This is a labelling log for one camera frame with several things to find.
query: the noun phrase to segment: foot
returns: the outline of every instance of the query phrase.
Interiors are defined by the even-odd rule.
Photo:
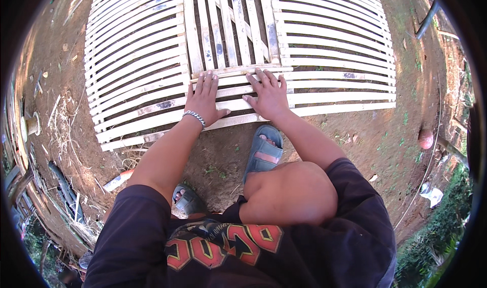
[[[269,142],[269,144],[272,144],[272,145],[276,146],[276,143],[274,141],[272,141],[271,139],[267,139],[267,137],[265,135],[261,134],[261,135],[259,135],[259,137],[261,139]],[[279,158],[272,157],[271,155],[262,153],[260,151],[256,151],[255,154],[254,154],[254,157],[259,158],[259,159],[262,159],[262,160],[265,160],[265,161],[268,161],[268,162],[271,162],[271,163],[274,163],[274,164],[277,164],[279,162]]]
[[[181,199],[181,197],[183,197],[183,194],[185,192],[186,192],[186,190],[183,189],[183,190],[180,190],[179,192],[176,193],[176,196],[175,196],[176,203]],[[194,219],[194,218],[204,217],[205,215],[206,215],[205,213],[192,213],[192,214],[188,214],[187,218],[188,219]]]

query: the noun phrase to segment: hand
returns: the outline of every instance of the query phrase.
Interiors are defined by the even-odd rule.
[[[256,99],[252,96],[244,95],[242,99],[247,101],[264,119],[275,121],[278,117],[289,112],[286,80],[283,75],[280,75],[281,86],[279,87],[276,77],[267,69],[262,72],[259,68],[256,68],[255,72],[262,83],[257,81],[250,73],[247,73],[246,76],[259,98]]]
[[[215,98],[217,90],[218,76],[213,75],[211,70],[209,70],[206,75],[204,73],[200,73],[194,93],[193,85],[191,82],[189,83],[186,106],[184,110],[192,110],[193,112],[199,114],[203,118],[206,127],[215,123],[223,116],[230,114],[229,109],[216,109]]]

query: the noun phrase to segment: orange ball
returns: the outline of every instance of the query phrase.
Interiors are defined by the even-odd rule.
[[[425,150],[433,145],[433,132],[430,129],[422,129],[419,131],[418,137],[419,145]]]

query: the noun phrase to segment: ac/dc logo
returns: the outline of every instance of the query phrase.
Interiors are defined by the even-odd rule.
[[[179,271],[192,259],[213,269],[228,255],[254,266],[262,250],[276,253],[283,231],[271,225],[236,225],[211,219],[180,227],[166,243],[167,265]]]

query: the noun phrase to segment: vegetation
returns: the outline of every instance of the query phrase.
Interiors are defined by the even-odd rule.
[[[434,287],[453,258],[472,204],[468,170],[459,163],[429,222],[397,250],[398,287]]]
[[[48,238],[46,231],[37,220],[32,220],[26,228],[23,240],[24,246],[37,270],[39,270],[40,267],[42,243]],[[64,287],[64,285],[58,281],[58,273],[56,271],[56,259],[58,255],[59,251],[52,245],[47,248],[42,277],[50,287]]]

